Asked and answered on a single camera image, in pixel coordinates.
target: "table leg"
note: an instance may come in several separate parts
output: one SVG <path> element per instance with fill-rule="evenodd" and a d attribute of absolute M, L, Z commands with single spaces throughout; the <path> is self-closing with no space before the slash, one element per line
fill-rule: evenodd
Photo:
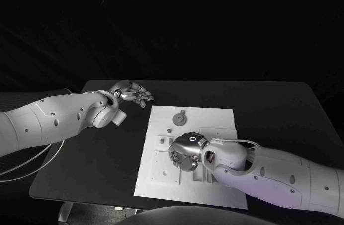
<path fill-rule="evenodd" d="M 72 207 L 74 207 L 74 202 L 65 202 L 62 204 L 62 207 L 59 209 L 59 220 L 58 220 L 59 222 L 67 222 Z"/>

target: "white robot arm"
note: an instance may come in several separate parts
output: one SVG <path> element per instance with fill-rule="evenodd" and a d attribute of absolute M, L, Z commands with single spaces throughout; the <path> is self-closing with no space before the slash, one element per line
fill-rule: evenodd
<path fill-rule="evenodd" d="M 245 147 L 238 142 L 249 142 Z M 264 148 L 252 141 L 212 141 L 198 133 L 180 136 L 170 159 L 185 171 L 202 162 L 219 183 L 288 209 L 320 211 L 344 218 L 344 171 Z M 245 170 L 246 160 L 252 162 Z"/>
<path fill-rule="evenodd" d="M 146 106 L 153 100 L 146 88 L 128 80 L 108 91 L 52 96 L 0 113 L 0 157 L 29 147 L 77 136 L 88 127 L 120 125 L 127 117 L 118 109 L 123 100 Z"/>

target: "hole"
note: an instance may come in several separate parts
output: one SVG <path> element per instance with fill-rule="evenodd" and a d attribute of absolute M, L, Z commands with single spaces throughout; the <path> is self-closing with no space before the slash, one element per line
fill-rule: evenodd
<path fill-rule="evenodd" d="M 265 168 L 261 169 L 261 175 L 265 176 Z"/>
<path fill-rule="evenodd" d="M 290 178 L 290 182 L 291 182 L 291 184 L 295 184 L 295 176 L 294 175 Z"/>

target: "black curtain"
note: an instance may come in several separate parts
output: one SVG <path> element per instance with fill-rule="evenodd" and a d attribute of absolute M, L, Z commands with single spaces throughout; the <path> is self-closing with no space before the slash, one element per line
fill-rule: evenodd
<path fill-rule="evenodd" d="M 2 91 L 301 81 L 340 127 L 343 51 L 344 0 L 0 0 Z"/>

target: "white cable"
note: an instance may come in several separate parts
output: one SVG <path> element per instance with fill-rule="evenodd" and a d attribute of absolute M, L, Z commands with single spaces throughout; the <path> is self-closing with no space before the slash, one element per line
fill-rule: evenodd
<path fill-rule="evenodd" d="M 13 169 L 9 169 L 8 171 L 2 172 L 0 175 L 9 173 L 10 171 L 16 170 L 18 168 L 20 168 L 22 166 L 25 166 L 49 148 L 51 148 L 52 144 L 48 145 L 48 147 L 44 149 L 44 151 L 32 158 L 29 159 L 25 163 L 22 163 L 20 165 L 18 165 Z"/>
<path fill-rule="evenodd" d="M 255 143 L 254 141 L 245 140 L 245 139 L 218 139 L 218 138 L 213 138 L 213 137 L 212 137 L 212 139 L 216 139 L 216 140 L 221 140 L 221 141 L 246 142 L 249 144 L 254 144 L 255 146 L 262 147 L 258 143 Z"/>
<path fill-rule="evenodd" d="M 64 140 L 64 142 L 62 142 L 62 144 L 61 144 L 61 147 L 59 147 L 59 149 L 58 149 L 58 152 L 55 153 L 55 155 L 52 156 L 51 160 L 45 163 L 45 165 L 44 165 L 39 169 L 36 169 L 32 173 L 26 174 L 25 176 L 22 176 L 22 177 L 19 177 L 19 178 L 16 178 L 16 179 L 0 180 L 0 183 L 2 183 L 2 182 L 9 182 L 9 181 L 13 181 L 13 180 L 18 180 L 18 179 L 22 179 L 22 178 L 28 177 L 29 175 L 35 174 L 35 173 L 51 163 L 51 161 L 54 160 L 55 156 L 56 156 L 58 153 L 59 153 L 59 150 L 61 150 L 61 148 L 62 148 L 64 143 L 65 143 L 65 140 Z"/>

